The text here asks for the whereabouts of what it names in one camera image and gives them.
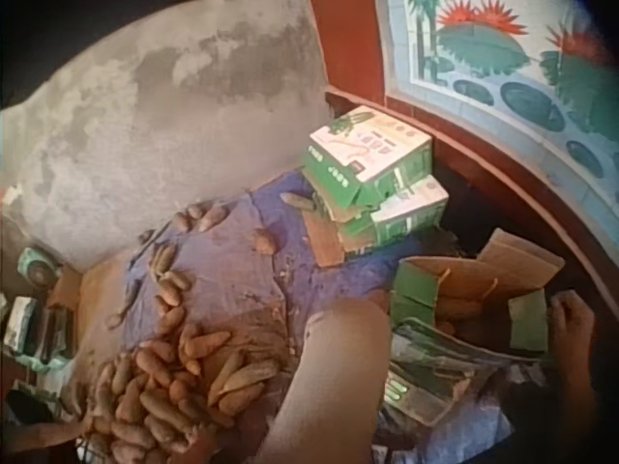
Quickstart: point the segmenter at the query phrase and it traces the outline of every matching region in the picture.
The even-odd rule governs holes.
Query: gray wall
[[[209,0],[96,43],[2,112],[3,213],[79,270],[300,161],[329,117],[309,2]]]

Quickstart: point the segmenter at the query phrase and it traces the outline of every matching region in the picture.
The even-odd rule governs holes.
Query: finger
[[[555,295],[550,299],[550,314],[552,318],[552,329],[555,333],[562,333],[566,330],[565,308],[560,295]]]
[[[594,314],[587,303],[574,290],[565,293],[564,301],[570,308],[571,317],[580,324],[593,325]]]

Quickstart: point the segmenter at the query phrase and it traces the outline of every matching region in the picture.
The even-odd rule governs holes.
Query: pile of sweet potatoes
[[[159,463],[171,453],[186,452],[199,426],[217,440],[218,431],[233,427],[234,417],[279,371],[270,359],[246,363],[237,350],[206,385],[201,362],[230,337],[229,332],[205,333],[188,323],[102,365],[91,389],[91,449],[121,464]]]

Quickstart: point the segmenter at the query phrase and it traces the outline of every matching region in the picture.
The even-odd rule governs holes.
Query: tiled wall
[[[377,0],[387,93],[500,144],[619,256],[619,71],[568,0]]]

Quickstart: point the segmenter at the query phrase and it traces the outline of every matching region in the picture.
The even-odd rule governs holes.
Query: palm tree painting
[[[439,57],[436,51],[436,10],[440,0],[408,0],[412,14],[415,14],[417,33],[417,68],[419,78],[425,79],[426,62],[429,62],[429,72],[432,82],[436,83]],[[429,28],[429,49],[431,56],[426,59],[424,50],[424,18],[427,18]]]
[[[558,49],[542,52],[540,67],[570,109],[568,117],[585,133],[619,142],[619,72],[612,54],[591,27],[575,23],[548,31],[548,41]]]
[[[510,75],[530,62],[513,37],[527,34],[525,26],[515,23],[517,18],[500,0],[482,2],[481,8],[473,7],[470,0],[453,1],[438,18],[443,24],[438,41],[479,77]]]

